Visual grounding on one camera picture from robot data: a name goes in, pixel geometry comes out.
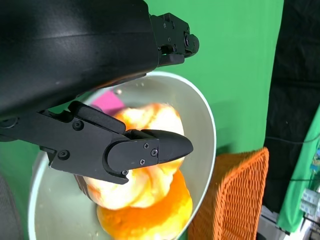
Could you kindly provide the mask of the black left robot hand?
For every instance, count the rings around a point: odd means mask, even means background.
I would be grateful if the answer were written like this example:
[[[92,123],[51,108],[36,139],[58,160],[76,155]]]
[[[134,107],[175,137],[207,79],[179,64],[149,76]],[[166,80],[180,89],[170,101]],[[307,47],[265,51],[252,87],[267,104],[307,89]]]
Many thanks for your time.
[[[47,153],[49,166],[123,185],[129,170],[187,156],[191,141],[126,130],[77,97],[182,64],[199,50],[187,22],[143,0],[3,0],[0,139]]]

